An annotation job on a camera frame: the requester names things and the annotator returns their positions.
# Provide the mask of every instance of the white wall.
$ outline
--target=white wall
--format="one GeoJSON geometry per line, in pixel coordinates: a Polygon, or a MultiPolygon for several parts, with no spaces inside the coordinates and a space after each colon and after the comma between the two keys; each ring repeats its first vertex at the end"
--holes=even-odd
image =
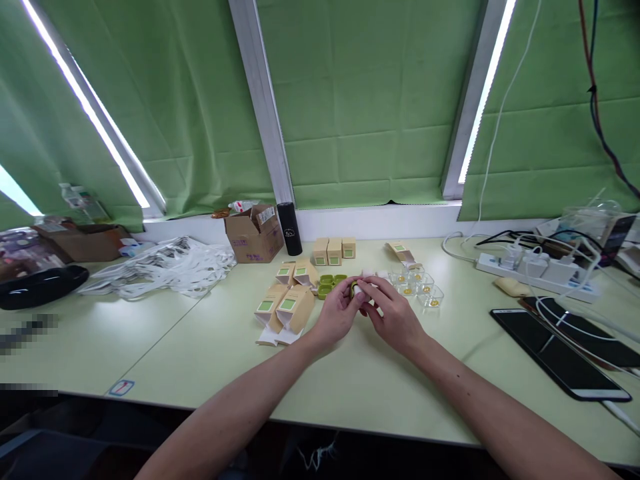
{"type": "MultiPolygon", "coordinates": [[[[503,230],[530,230],[544,219],[458,222],[460,201],[446,205],[382,205],[345,209],[298,210],[302,241],[318,237],[355,237],[358,240],[445,237],[453,231],[494,234],[503,230]]],[[[169,221],[145,221],[138,240],[159,242],[189,235],[203,243],[228,245],[225,223],[209,215],[169,221]]]]}

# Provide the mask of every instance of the forearm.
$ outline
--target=forearm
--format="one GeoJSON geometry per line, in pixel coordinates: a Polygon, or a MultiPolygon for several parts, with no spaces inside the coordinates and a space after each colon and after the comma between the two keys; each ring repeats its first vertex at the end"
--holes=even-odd
{"type": "Polygon", "coordinates": [[[321,352],[321,347],[306,337],[238,377],[200,406],[158,448],[136,479],[210,479],[226,468],[321,352]]]}
{"type": "Polygon", "coordinates": [[[410,360],[434,382],[511,478],[619,478],[434,340],[426,339],[410,360]]]}

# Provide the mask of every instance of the finger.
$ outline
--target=finger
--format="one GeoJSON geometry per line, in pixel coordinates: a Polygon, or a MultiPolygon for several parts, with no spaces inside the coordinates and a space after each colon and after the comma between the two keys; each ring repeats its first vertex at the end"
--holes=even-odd
{"type": "Polygon", "coordinates": [[[358,287],[362,289],[368,296],[370,296],[378,305],[382,307],[382,310],[391,306],[391,300],[384,292],[380,291],[376,287],[358,280],[358,287]]]}
{"type": "Polygon", "coordinates": [[[383,326],[383,320],[380,314],[378,313],[378,310],[373,308],[373,305],[370,303],[363,303],[362,310],[366,311],[367,314],[369,315],[369,318],[371,319],[371,323],[373,324],[373,328],[375,328],[376,331],[379,331],[383,326]]]}
{"type": "Polygon", "coordinates": [[[392,300],[398,300],[402,296],[398,292],[396,292],[395,288],[393,288],[393,285],[390,284],[388,280],[382,279],[380,277],[368,277],[363,281],[377,285],[380,290],[382,290],[385,295],[392,300]]]}
{"type": "Polygon", "coordinates": [[[362,277],[360,275],[356,276],[356,277],[349,277],[346,278],[344,280],[342,280],[342,282],[338,283],[332,291],[338,291],[340,292],[340,295],[346,297],[350,297],[351,296],[351,284],[353,282],[355,282],[356,280],[360,280],[362,277]]]}
{"type": "Polygon", "coordinates": [[[364,301],[366,300],[366,298],[367,296],[364,294],[364,292],[359,292],[354,298],[351,299],[351,302],[346,308],[347,312],[355,316],[358,310],[360,310],[360,306],[364,305],[364,301]]]}

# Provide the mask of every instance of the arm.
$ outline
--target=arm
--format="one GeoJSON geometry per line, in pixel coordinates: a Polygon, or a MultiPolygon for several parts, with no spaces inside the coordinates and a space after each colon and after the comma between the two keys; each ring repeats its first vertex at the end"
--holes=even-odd
{"type": "Polygon", "coordinates": [[[315,326],[300,340],[224,387],[156,450],[136,480],[215,478],[268,420],[320,353],[344,337],[364,299],[349,301],[342,281],[327,296],[315,326]]]}
{"type": "Polygon", "coordinates": [[[594,456],[430,338],[409,302],[386,280],[358,281],[383,312],[365,303],[378,334],[442,392],[502,469],[514,479],[618,479],[594,456]]]}

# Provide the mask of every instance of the sticker on desk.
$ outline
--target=sticker on desk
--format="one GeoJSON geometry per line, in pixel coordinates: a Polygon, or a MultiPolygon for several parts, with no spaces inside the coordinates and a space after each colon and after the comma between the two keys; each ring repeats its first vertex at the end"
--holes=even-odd
{"type": "Polygon", "coordinates": [[[116,397],[124,396],[131,388],[135,385],[133,380],[120,380],[109,390],[109,395],[114,395],[116,397]]]}

